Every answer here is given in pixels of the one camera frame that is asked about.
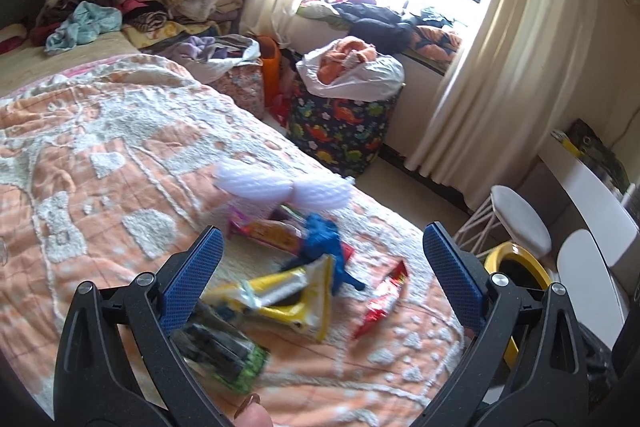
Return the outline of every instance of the wall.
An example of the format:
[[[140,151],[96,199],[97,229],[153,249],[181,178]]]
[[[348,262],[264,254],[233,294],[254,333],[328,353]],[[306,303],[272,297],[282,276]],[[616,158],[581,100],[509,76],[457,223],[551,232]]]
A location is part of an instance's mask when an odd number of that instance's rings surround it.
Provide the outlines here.
[[[599,0],[589,55],[577,89],[558,123],[582,118],[610,146],[640,105],[640,7]],[[615,147],[629,178],[640,176],[640,118]]]

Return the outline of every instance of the human hand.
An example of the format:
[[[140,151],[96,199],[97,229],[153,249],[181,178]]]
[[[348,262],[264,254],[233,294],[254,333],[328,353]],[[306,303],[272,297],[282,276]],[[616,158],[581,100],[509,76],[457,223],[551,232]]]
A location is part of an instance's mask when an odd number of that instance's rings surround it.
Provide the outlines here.
[[[260,396],[251,393],[246,397],[242,405],[238,407],[234,416],[236,427],[273,427],[271,416],[267,410],[260,405]]]

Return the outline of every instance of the screw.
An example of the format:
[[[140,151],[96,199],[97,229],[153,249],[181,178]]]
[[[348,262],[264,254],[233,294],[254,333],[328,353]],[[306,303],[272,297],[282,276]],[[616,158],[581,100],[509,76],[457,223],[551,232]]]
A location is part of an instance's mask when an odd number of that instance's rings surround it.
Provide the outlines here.
[[[89,281],[81,282],[78,285],[78,293],[80,295],[84,295],[85,293],[89,293],[92,290],[93,287],[94,287],[94,285],[91,284]]]
[[[491,280],[496,286],[507,286],[509,284],[509,278],[504,273],[494,273],[491,276]]]
[[[138,286],[149,286],[154,281],[154,275],[149,272],[141,273],[136,277],[136,284]]]
[[[553,293],[555,293],[556,295],[564,295],[566,293],[566,288],[562,286],[559,282],[554,282],[551,285],[551,289],[553,290]]]

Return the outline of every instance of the bed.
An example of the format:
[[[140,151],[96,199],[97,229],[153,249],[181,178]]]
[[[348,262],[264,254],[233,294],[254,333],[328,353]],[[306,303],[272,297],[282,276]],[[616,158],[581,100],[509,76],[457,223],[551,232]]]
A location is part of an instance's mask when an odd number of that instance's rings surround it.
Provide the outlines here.
[[[58,340],[79,282],[129,283],[204,226],[224,230],[233,200],[214,186],[222,158],[292,174],[323,169],[229,97],[123,39],[106,34],[77,55],[43,60],[28,48],[0,57],[13,55],[0,84],[13,91],[0,100],[0,349],[49,415]],[[458,363],[462,328],[424,259],[420,230],[356,188],[351,206],[329,215],[354,247],[348,269],[367,290],[340,291],[323,344],[282,328],[248,330],[271,351],[256,391],[276,425],[404,427]],[[235,237],[210,284],[272,273],[283,256]],[[410,270],[401,302],[354,343],[370,289],[399,258]],[[134,369],[159,401],[140,360]],[[242,402],[204,386],[228,415]]]

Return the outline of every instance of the dinosaur print basket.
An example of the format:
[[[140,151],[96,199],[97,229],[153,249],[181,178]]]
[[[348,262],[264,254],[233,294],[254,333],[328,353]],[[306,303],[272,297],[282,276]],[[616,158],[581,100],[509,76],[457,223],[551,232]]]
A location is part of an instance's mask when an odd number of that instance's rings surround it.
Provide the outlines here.
[[[323,98],[296,76],[287,138],[341,176],[360,176],[378,156],[401,91],[387,100]]]

